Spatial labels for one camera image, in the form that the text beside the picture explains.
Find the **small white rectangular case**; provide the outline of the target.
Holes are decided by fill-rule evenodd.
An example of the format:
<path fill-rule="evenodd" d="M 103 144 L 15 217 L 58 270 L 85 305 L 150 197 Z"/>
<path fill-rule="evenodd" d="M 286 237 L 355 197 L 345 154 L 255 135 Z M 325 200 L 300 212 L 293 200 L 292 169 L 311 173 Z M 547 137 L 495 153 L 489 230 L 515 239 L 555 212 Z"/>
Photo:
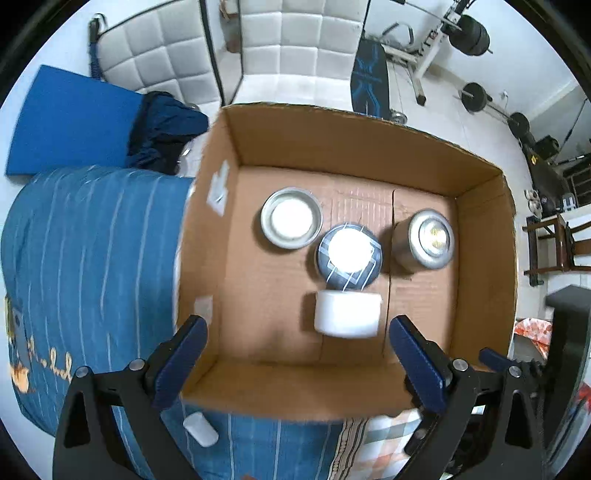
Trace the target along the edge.
<path fill-rule="evenodd" d="M 183 420 L 183 427 L 202 448 L 211 448 L 219 439 L 218 433 L 202 412 L 188 415 Z"/>

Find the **silver tin with white lid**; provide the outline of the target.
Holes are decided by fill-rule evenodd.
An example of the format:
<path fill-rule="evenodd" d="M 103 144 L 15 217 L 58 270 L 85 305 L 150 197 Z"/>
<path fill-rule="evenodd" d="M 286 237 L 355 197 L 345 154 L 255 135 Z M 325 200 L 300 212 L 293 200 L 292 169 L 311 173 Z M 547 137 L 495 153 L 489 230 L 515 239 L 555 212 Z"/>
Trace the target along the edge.
<path fill-rule="evenodd" d="M 285 187 L 263 203 L 259 223 L 271 244 L 284 250 L 298 250 L 318 237 L 324 215 L 320 201 L 311 192 Z"/>

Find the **orange white patterned cloth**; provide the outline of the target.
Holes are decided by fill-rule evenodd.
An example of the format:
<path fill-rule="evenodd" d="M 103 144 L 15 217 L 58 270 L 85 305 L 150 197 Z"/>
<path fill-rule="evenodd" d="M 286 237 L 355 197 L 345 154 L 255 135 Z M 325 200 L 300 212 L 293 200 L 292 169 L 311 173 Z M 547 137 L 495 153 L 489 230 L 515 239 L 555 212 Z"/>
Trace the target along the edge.
<path fill-rule="evenodd" d="M 549 346 L 552 336 L 552 323 L 548 320 L 525 318 L 515 325 L 515 333 L 540 345 Z"/>

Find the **brown wooden chair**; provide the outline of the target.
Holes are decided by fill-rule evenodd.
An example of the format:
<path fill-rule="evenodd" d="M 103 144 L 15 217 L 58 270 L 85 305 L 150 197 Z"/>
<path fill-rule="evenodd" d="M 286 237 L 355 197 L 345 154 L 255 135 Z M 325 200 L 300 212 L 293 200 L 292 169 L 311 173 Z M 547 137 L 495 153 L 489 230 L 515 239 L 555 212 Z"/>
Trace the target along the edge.
<path fill-rule="evenodd" d="M 547 220 L 535 216 L 526 219 L 522 231 L 527 236 L 529 267 L 524 275 L 531 287 L 542 286 L 543 275 L 555 273 L 590 273 L 589 265 L 578 265 L 579 257 L 590 256 L 590 240 L 576 240 L 575 235 L 590 230 L 590 222 L 571 227 L 558 214 Z"/>

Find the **white round jar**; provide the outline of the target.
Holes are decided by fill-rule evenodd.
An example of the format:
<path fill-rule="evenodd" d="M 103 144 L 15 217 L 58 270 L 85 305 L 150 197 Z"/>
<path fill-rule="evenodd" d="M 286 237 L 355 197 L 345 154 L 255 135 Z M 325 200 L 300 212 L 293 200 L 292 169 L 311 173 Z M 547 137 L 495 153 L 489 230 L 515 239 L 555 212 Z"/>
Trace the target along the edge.
<path fill-rule="evenodd" d="M 382 304 L 377 293 L 322 290 L 315 295 L 315 330 L 342 339 L 376 337 Z"/>

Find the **silver metal can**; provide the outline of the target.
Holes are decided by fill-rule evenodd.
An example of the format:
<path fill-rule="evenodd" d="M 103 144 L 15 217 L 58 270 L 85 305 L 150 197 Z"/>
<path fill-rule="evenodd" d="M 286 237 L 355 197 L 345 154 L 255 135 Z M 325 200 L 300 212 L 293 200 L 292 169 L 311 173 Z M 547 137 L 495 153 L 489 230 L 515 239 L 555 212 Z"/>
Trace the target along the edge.
<path fill-rule="evenodd" d="M 411 273 L 443 269 L 454 252 L 453 228 L 436 210 L 420 210 L 394 226 L 392 254 Z"/>

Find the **dark round patterned tin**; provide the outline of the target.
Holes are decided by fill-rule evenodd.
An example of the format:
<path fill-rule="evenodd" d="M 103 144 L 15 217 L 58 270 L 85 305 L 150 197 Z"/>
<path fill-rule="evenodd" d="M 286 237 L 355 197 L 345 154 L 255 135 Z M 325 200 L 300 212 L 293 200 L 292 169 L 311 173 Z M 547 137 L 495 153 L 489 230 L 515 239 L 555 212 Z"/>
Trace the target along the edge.
<path fill-rule="evenodd" d="M 317 250 L 315 265 L 329 289 L 360 291 L 379 277 L 383 249 L 377 236 L 366 226 L 342 223 L 329 229 Z"/>

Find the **black exercise machine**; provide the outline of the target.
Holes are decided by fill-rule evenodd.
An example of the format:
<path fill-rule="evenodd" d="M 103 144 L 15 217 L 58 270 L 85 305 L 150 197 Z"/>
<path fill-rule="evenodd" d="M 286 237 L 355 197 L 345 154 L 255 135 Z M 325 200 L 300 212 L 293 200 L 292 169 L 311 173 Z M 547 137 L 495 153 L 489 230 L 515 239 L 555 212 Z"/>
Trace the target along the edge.
<path fill-rule="evenodd" d="M 536 141 L 528 132 L 520 145 L 530 171 L 533 189 L 538 193 L 542 216 L 564 212 L 563 197 L 574 196 L 576 207 L 590 204 L 590 154 L 573 157 L 554 166 L 550 159 L 558 153 L 558 141 L 547 135 Z"/>

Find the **blue striped bed cover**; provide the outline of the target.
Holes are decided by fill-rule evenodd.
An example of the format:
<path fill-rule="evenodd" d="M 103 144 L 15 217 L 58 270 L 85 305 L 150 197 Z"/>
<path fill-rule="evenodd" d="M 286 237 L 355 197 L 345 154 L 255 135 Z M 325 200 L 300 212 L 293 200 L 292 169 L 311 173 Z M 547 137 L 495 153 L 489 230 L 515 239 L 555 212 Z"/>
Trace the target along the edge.
<path fill-rule="evenodd" d="M 175 332 L 177 244 L 190 179 L 105 167 L 42 173 L 4 224 L 9 367 L 22 414 L 54 434 L 77 368 L 117 371 Z M 162 414 L 204 479 L 392 479 L 420 422 L 397 417 L 297 423 L 207 411 L 202 447 L 184 428 L 194 408 Z"/>

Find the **printed cardboard box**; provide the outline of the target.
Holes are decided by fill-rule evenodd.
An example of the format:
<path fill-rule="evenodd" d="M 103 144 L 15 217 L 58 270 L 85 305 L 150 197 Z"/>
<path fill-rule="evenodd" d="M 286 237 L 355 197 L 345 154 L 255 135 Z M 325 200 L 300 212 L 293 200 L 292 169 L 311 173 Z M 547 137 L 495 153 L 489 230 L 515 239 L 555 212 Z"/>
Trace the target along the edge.
<path fill-rule="evenodd" d="M 507 351 L 514 216 L 500 168 L 427 133 L 303 105 L 222 109 L 182 226 L 178 315 L 211 319 L 183 399 L 291 421 L 409 408 L 392 318 L 471 363 Z"/>

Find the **barbell on floor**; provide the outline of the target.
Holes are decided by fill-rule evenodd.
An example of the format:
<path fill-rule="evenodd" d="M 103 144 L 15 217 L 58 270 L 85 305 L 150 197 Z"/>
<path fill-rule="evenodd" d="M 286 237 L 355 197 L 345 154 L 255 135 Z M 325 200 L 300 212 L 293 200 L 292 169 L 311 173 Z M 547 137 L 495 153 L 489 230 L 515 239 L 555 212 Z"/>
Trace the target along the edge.
<path fill-rule="evenodd" d="M 508 114 L 493 102 L 492 97 L 479 83 L 469 82 L 465 84 L 460 91 L 460 100 L 464 108 L 470 113 L 478 113 L 486 108 L 492 109 L 506 121 L 512 135 L 518 141 L 529 146 L 535 144 L 529 119 L 521 112 Z"/>

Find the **black blue bench pad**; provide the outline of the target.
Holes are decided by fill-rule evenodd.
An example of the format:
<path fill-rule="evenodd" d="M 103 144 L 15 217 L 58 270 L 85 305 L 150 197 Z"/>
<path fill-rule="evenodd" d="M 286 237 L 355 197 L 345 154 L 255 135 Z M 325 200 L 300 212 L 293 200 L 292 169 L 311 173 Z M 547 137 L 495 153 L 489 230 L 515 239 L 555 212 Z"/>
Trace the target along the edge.
<path fill-rule="evenodd" d="M 361 39 L 351 77 L 353 111 L 391 119 L 386 52 L 373 40 Z"/>

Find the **white weight bench rack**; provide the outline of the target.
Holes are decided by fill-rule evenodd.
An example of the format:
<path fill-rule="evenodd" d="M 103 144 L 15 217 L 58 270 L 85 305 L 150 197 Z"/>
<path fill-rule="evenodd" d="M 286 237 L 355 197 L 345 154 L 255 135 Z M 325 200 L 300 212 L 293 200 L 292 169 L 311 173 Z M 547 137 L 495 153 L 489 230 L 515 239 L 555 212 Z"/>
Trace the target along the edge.
<path fill-rule="evenodd" d="M 428 16 L 436 18 L 438 20 L 437 26 L 432 28 L 419 44 L 416 43 L 412 26 L 408 22 L 403 21 L 394 22 L 380 34 L 370 34 L 367 31 L 363 31 L 363 39 L 372 40 L 381 44 L 389 61 L 406 68 L 410 76 L 416 102 L 420 106 L 425 106 L 427 96 L 422 85 L 423 77 L 434 62 L 444 41 L 448 38 L 448 34 L 452 30 L 460 30 L 458 22 L 462 14 L 471 6 L 472 1 L 453 1 L 442 16 L 411 1 L 397 1 L 397 4 L 410 6 Z M 395 29 L 401 26 L 405 26 L 408 30 L 409 41 L 406 45 L 388 38 Z"/>

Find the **blue foam mat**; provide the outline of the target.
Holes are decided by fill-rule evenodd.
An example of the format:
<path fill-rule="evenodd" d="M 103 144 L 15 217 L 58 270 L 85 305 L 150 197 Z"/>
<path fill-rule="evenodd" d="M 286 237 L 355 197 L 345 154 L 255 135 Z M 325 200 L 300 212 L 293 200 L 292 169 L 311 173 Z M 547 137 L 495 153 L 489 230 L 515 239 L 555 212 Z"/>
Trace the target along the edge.
<path fill-rule="evenodd" d="M 40 67 L 21 109 L 8 176 L 63 167 L 123 167 L 142 95 L 63 69 Z"/>

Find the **dark blue crumpled cloth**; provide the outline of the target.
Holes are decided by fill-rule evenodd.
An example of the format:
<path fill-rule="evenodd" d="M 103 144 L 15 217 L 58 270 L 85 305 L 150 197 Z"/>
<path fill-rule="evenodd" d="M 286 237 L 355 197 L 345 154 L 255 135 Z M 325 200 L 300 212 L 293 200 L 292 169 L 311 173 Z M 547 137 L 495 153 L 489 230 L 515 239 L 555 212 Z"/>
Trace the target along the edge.
<path fill-rule="evenodd" d="M 207 115 L 170 93 L 146 93 L 128 136 L 125 167 L 175 175 L 185 145 L 208 128 Z"/>

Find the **barbell on rack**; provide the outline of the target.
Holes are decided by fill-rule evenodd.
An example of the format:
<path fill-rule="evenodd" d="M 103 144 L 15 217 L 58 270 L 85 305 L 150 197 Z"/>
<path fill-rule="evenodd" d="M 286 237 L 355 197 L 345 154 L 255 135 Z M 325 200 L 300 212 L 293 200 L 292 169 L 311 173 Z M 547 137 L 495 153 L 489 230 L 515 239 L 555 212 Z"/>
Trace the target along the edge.
<path fill-rule="evenodd" d="M 397 4 L 410 6 L 439 20 L 437 31 L 448 38 L 453 48 L 467 56 L 479 57 L 486 53 L 492 54 L 490 49 L 490 35 L 486 27 L 466 14 L 474 1 L 453 1 L 443 16 L 411 1 L 397 1 Z"/>

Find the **right white quilted chair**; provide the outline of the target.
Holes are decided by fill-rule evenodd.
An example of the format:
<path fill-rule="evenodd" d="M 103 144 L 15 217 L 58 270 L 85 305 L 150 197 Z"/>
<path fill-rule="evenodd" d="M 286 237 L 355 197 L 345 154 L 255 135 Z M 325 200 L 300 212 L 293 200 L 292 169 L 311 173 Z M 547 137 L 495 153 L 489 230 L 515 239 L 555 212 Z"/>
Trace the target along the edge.
<path fill-rule="evenodd" d="M 353 109 L 351 77 L 369 3 L 240 1 L 242 80 L 235 104 Z"/>

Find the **white quilted chair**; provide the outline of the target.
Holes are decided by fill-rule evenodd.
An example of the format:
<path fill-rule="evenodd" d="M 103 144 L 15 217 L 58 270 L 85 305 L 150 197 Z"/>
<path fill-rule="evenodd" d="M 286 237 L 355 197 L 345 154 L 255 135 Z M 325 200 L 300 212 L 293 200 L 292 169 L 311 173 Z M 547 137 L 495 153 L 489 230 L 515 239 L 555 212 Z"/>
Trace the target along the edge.
<path fill-rule="evenodd" d="M 235 104 L 353 109 L 351 77 L 369 3 L 240 1 L 242 80 Z"/>
<path fill-rule="evenodd" d="M 146 94 L 162 91 L 206 114 L 222 104 L 198 1 L 171 1 L 104 31 L 97 42 L 103 78 Z"/>

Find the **left white quilted chair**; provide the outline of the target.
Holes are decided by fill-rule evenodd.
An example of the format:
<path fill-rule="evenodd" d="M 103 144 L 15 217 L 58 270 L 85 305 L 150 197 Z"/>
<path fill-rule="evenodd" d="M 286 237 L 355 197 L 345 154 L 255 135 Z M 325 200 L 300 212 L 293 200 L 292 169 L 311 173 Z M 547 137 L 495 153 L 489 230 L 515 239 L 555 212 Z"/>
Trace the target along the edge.
<path fill-rule="evenodd" d="M 97 42 L 103 78 L 146 94 L 162 91 L 206 114 L 222 104 L 198 1 L 171 1 L 104 31 Z"/>

